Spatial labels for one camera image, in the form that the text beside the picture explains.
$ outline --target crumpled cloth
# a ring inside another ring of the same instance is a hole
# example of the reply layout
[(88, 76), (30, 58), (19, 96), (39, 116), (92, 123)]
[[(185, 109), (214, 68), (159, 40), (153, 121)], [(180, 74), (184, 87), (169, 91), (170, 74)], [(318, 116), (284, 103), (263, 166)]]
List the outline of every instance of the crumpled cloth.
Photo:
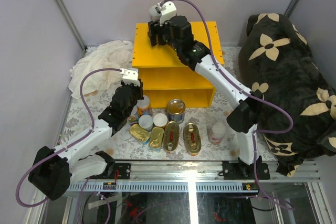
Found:
[[(80, 59), (71, 69), (72, 80), (69, 89), (72, 97), (80, 98), (79, 87), (83, 78), (90, 72), (102, 68), (127, 68), (132, 61), (133, 43), (131, 41), (115, 40), (100, 45), (97, 50)], [(117, 71), (102, 71), (91, 75), (83, 85), (83, 94), (106, 90), (111, 84), (121, 80)]]

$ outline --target yellow shelf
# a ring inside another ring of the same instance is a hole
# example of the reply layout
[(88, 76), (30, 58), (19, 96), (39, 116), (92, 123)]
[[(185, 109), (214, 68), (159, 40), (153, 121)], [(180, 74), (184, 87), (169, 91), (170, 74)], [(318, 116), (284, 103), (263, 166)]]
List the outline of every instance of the yellow shelf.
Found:
[[(215, 21), (207, 22), (213, 52), (219, 63), (223, 64), (223, 54), (220, 46), (217, 25)], [(165, 46), (151, 46), (148, 33), (148, 24), (139, 23), (136, 25), (134, 39), (134, 54), (133, 67), (134, 68), (171, 68), (171, 67), (185, 67), (178, 59), (176, 52), (168, 45)], [(202, 42), (209, 47), (206, 31), (202, 22), (191, 22), (194, 39)]]
[(213, 85), (190, 68), (141, 68), (143, 90), (212, 89)]
[(167, 108), (173, 99), (181, 99), (187, 108), (206, 108), (211, 106), (215, 89), (189, 90), (144, 90), (151, 99), (152, 108)]

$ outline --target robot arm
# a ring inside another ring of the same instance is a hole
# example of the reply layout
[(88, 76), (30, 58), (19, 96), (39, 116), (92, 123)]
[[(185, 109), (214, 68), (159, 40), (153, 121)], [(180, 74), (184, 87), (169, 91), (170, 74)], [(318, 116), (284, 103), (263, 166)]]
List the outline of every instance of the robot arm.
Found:
[[(34, 164), (59, 150), (66, 149), (35, 168), (28, 176), (28, 180), (50, 200), (62, 196), (70, 184), (79, 180), (100, 174), (107, 178), (112, 174), (114, 160), (105, 152), (97, 152), (84, 159), (81, 157), (86, 156), (100, 142), (115, 135), (126, 124), (137, 100), (143, 99), (143, 83), (138, 79), (137, 70), (122, 69), (121, 74), (121, 86), (116, 89), (109, 106), (95, 120), (94, 129), (89, 127), (54, 149), (44, 146), (37, 152)], [(91, 134), (72, 145), (90, 130)]]
[[(165, 11), (165, 16), (169, 17), (166, 12), (167, 9), (169, 10), (170, 8), (174, 10), (174, 8), (171, 7), (172, 5), (174, 5), (172, 2), (166, 2), (162, 5), (161, 10), (156, 8), (157, 6), (154, 6), (151, 8), (150, 13), (153, 14), (155, 10), (159, 10), (160, 12)], [(151, 45), (171, 46), (176, 51), (181, 63), (206, 78), (228, 100), (230, 106), (233, 108), (233, 112), (228, 116), (227, 122), (230, 127), (237, 132), (240, 146), (239, 159), (247, 166), (253, 164), (254, 149), (251, 133), (257, 128), (260, 104), (238, 91), (223, 78), (218, 71), (219, 69), (216, 69), (214, 66), (209, 49), (203, 43), (194, 40), (191, 24), (187, 21), (186, 17), (173, 16), (163, 20), (158, 12), (153, 20), (154, 21), (148, 23), (148, 36)], [(220, 70), (244, 91), (256, 97), (262, 97), (259, 91), (252, 92), (251, 89), (241, 84), (227, 72), (223, 66), (218, 65)]]

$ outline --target patterned tablecloth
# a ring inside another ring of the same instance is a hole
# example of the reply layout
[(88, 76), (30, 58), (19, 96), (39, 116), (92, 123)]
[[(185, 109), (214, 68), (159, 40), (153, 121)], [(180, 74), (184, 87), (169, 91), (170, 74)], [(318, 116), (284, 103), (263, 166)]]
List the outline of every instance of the patterned tablecloth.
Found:
[[(239, 79), (238, 53), (240, 48), (223, 47), (223, 51), (225, 52), (225, 68), (233, 76), (236, 76)], [(86, 95), (86, 101), (95, 118), (97, 118), (103, 109), (110, 103), (111, 97), (119, 85), (119, 83), (116, 83), (108, 90), (96, 91)], [(235, 160), (238, 153), (230, 152), (229, 146), (237, 141), (237, 136), (226, 123), (226, 116), (231, 110), (232, 109), (225, 97), (218, 91), (215, 94), (210, 108), (187, 108), (185, 112), (185, 120), (180, 125), (179, 146), (174, 154), (168, 154), (163, 149), (161, 149), (160, 152), (150, 150), (148, 145), (141, 144), (131, 136), (129, 132), (129, 125), (125, 125), (115, 136), (106, 139), (92, 148), (90, 154), (97, 151), (105, 151), (115, 159), (172, 159), (194, 161)], [(155, 115), (157, 113), (165, 113), (165, 109), (153, 109), (153, 114)], [(225, 122), (227, 125), (227, 133), (220, 144), (213, 145), (208, 140), (208, 133), (210, 132), (212, 125), (218, 120)], [(189, 122), (193, 122), (198, 126), (202, 139), (202, 149), (197, 156), (189, 155), (184, 146), (182, 130), (184, 125)], [(61, 139), (67, 141), (90, 125), (90, 117), (82, 101), (80, 99), (73, 99)], [(261, 138), (258, 138), (258, 151), (263, 160), (276, 160), (272, 152), (269, 150), (266, 142)]]

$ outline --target red label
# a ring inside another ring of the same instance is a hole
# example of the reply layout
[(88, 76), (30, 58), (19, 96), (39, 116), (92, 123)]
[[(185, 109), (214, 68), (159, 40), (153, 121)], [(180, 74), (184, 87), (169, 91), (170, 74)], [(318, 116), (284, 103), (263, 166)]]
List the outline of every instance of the red label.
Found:
[(191, 133), (190, 137), (191, 137), (191, 143), (194, 144), (195, 143), (194, 133)]

